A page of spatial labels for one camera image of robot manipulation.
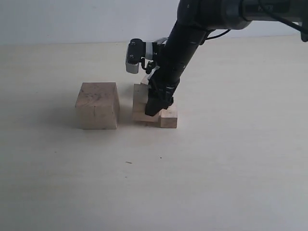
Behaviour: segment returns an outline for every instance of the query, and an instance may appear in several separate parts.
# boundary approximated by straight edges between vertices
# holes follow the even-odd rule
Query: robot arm
[[[180,0],[178,18],[168,38],[155,42],[132,39],[126,69],[139,64],[150,75],[145,114],[155,116],[173,104],[180,76],[200,45],[216,29],[241,30],[252,21],[279,21],[301,31],[308,41],[308,0]]]

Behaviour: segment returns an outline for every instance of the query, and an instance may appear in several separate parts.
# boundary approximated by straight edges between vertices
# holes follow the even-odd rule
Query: table
[[[131,122],[125,43],[0,47],[3,231],[308,229],[308,47],[299,36],[200,47],[178,129]],[[78,129],[82,82],[116,82],[118,130]]]

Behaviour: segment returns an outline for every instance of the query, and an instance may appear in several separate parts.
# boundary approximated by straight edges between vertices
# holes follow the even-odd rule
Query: wall
[[[168,36],[179,0],[0,0],[0,45],[152,40]],[[255,22],[228,36],[296,33]]]

